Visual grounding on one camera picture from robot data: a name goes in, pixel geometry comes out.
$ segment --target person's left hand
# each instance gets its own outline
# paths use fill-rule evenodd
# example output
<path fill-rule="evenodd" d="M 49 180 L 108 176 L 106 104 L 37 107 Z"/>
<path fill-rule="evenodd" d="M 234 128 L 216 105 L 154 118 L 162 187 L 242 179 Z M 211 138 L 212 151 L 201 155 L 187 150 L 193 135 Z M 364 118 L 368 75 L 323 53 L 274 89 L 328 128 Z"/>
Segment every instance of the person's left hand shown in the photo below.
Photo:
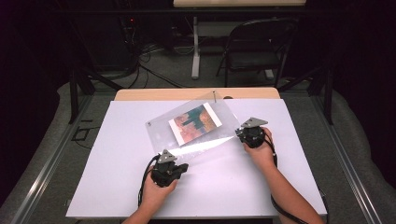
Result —
<path fill-rule="evenodd" d="M 177 179 L 174 180 L 168 187 L 161 188 L 154 183 L 151 178 L 151 172 L 149 172 L 145 181 L 145 187 L 143 188 L 143 199 L 140 206 L 146 207 L 147 209 L 151 210 L 152 213 L 155 213 L 161 208 L 166 197 L 176 188 L 176 185 Z"/>

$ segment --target photograph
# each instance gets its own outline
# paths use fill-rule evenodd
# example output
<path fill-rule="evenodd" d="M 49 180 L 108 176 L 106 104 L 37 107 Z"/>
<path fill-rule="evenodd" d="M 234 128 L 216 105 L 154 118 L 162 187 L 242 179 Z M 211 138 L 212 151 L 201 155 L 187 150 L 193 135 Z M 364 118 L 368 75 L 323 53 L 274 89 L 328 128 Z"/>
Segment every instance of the photograph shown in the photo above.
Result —
<path fill-rule="evenodd" d="M 199 105 L 169 120 L 169 124 L 180 146 L 221 126 L 218 116 L 209 103 Z"/>

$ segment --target gray chair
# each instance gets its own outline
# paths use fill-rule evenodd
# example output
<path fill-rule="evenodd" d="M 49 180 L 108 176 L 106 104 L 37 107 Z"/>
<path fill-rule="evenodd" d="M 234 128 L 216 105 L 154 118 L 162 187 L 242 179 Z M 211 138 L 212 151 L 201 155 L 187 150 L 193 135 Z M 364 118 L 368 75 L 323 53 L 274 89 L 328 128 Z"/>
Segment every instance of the gray chair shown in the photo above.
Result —
<path fill-rule="evenodd" d="M 236 26 L 228 38 L 216 76 L 225 68 L 224 87 L 227 87 L 229 71 L 276 70 L 276 87 L 296 30 L 297 20 L 289 18 L 247 21 Z"/>

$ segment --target electrical cable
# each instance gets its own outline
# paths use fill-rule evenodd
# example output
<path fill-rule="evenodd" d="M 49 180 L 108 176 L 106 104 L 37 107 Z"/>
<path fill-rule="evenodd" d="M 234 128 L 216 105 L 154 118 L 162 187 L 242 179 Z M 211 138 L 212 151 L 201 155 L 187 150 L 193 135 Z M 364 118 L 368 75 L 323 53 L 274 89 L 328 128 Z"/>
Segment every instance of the electrical cable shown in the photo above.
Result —
<path fill-rule="evenodd" d="M 274 143 L 273 143 L 271 137 L 268 136 L 268 134 L 267 134 L 266 132 L 264 132 L 264 139 L 263 139 L 263 140 L 264 140 L 264 141 L 268 144 L 268 146 L 270 146 L 270 148 L 272 149 L 272 151 L 273 151 L 273 157 L 274 157 L 274 164 L 275 164 L 275 166 L 277 167 L 277 155 L 276 155 L 276 152 L 275 152 Z M 276 209 L 276 211 L 279 212 L 280 214 L 282 214 L 283 216 L 289 218 L 290 220 L 293 220 L 294 222 L 296 222 L 296 223 L 298 223 L 298 224 L 308 224 L 307 222 L 305 222 L 305 221 L 303 221 L 303 220 L 297 218 L 296 216 L 294 216 L 294 215 L 292 215 L 292 214 L 286 212 L 282 207 L 279 206 L 279 204 L 276 203 L 276 201 L 275 201 L 275 199 L 274 199 L 274 197 L 273 197 L 272 195 L 271 195 L 271 202 L 272 202 L 274 208 Z"/>
<path fill-rule="evenodd" d="M 127 89 L 131 89 L 132 86 L 136 83 L 136 81 L 137 81 L 138 78 L 139 78 L 139 66 L 137 66 L 137 69 L 136 69 L 136 78 L 134 79 L 134 81 L 132 82 L 132 84 L 129 85 L 129 87 L 128 87 Z"/>
<path fill-rule="evenodd" d="M 146 167 L 145 173 L 143 174 L 142 185 L 140 186 L 140 190 L 137 195 L 137 206 L 140 206 L 143 200 L 143 189 L 145 187 L 146 178 L 148 177 L 149 172 L 151 172 L 151 170 L 149 171 L 149 167 L 154 161 L 157 161 L 159 158 L 160 158 L 160 154 L 154 156 L 151 159 L 151 161 L 148 163 L 148 166 Z"/>
<path fill-rule="evenodd" d="M 120 78 L 123 78 L 123 77 L 128 77 L 132 73 L 133 73 L 132 72 L 132 68 L 128 68 L 127 70 L 125 70 L 125 72 L 123 72 L 120 75 L 116 75 L 116 76 L 113 75 L 113 74 L 104 74 L 104 73 L 99 73 L 99 75 L 101 75 L 102 77 L 106 77 L 106 79 L 108 79 L 108 80 L 116 80 L 116 79 L 120 79 Z M 98 80 L 98 79 L 95 78 L 95 77 L 90 77 L 90 80 Z"/>
<path fill-rule="evenodd" d="M 154 71 L 148 69 L 147 67 L 143 66 L 142 64 L 139 64 L 139 66 L 142 67 L 143 69 L 145 69 L 146 71 L 150 72 L 150 73 L 151 73 L 152 75 L 154 75 L 155 77 L 158 77 L 158 78 L 160 78 L 160 79 L 166 81 L 167 83 L 171 84 L 171 85 L 174 86 L 174 87 L 177 87 L 177 88 L 192 88 L 192 87 L 189 87 L 189 86 L 181 85 L 181 84 L 179 84 L 179 83 L 173 81 L 172 79 L 170 79 L 170 78 L 168 78 L 168 77 L 165 77 L 165 76 L 163 76 L 163 75 L 161 75 L 161 74 L 159 74 L 159 73 L 156 73 L 156 72 L 154 72 Z"/>
<path fill-rule="evenodd" d="M 87 148 L 87 149 L 92 149 L 91 147 L 86 147 L 86 146 L 83 146 L 79 141 L 74 141 L 77 145 L 79 145 L 80 147 L 85 147 L 85 148 Z"/>
<path fill-rule="evenodd" d="M 145 56 L 148 55 L 148 59 L 147 59 L 147 60 L 142 60 L 142 59 L 141 59 L 142 55 L 145 55 Z M 151 59 L 151 53 L 150 53 L 150 52 L 141 54 L 141 55 L 139 56 L 139 61 L 141 61 L 142 63 L 148 63 L 150 59 Z"/>
<path fill-rule="evenodd" d="M 186 23 L 189 25 L 191 32 L 194 33 L 194 29 L 192 28 L 192 26 L 191 26 L 189 20 L 187 19 L 187 17 L 184 17 L 184 20 L 185 20 Z"/>
<path fill-rule="evenodd" d="M 163 50 L 163 49 L 164 48 L 160 48 L 157 44 L 150 44 L 149 46 L 145 46 L 145 48 L 142 49 L 142 54 L 141 55 L 149 54 L 151 52 L 158 51 L 158 50 Z"/>
<path fill-rule="evenodd" d="M 149 72 L 146 70 L 146 83 L 145 83 L 145 85 L 143 86 L 143 89 L 145 89 L 146 87 L 147 87 L 147 85 L 148 85 L 148 83 L 149 83 Z"/>
<path fill-rule="evenodd" d="M 180 52 L 180 51 L 177 51 L 177 49 L 190 49 L 190 50 L 187 51 L 187 52 Z M 194 51 L 194 46 L 187 46 L 187 47 L 177 47 L 177 48 L 174 48 L 174 52 L 176 52 L 176 53 L 179 54 L 179 55 L 188 55 L 188 54 L 191 54 L 193 51 Z"/>
<path fill-rule="evenodd" d="M 327 200 L 326 200 L 326 194 L 319 187 L 318 187 L 318 190 L 320 192 L 320 196 L 322 198 L 322 201 L 323 201 L 323 204 L 324 204 L 324 208 L 326 209 L 326 212 L 327 212 L 326 224 L 329 224 L 330 223 L 330 213 L 329 213 L 329 205 L 327 204 Z"/>

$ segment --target person's right hand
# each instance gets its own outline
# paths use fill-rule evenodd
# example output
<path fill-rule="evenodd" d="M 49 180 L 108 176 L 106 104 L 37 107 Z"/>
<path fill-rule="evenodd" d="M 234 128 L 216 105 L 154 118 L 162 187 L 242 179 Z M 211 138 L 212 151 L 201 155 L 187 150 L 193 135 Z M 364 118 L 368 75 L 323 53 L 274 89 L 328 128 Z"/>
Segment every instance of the person's right hand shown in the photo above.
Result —
<path fill-rule="evenodd" d="M 265 139 L 268 142 L 273 142 L 272 139 L 272 133 L 270 132 L 269 129 L 267 128 L 262 128 L 266 135 Z M 256 147 L 256 148 L 251 148 L 249 147 L 246 143 L 243 144 L 245 151 L 247 154 L 250 155 L 251 159 L 253 159 L 253 162 L 258 166 L 258 167 L 266 167 L 266 166 L 275 166 L 274 164 L 274 156 L 273 156 L 273 151 L 271 147 L 266 143 L 263 142 L 261 146 Z"/>
<path fill-rule="evenodd" d="M 148 173 L 145 181 L 145 187 L 143 188 L 141 206 L 149 208 L 149 210 L 152 210 L 152 213 L 154 214 L 161 208 L 167 196 L 176 188 L 176 185 L 177 179 L 172 181 L 168 187 L 161 188 L 154 183 L 154 180 L 151 178 L 151 173 Z"/>

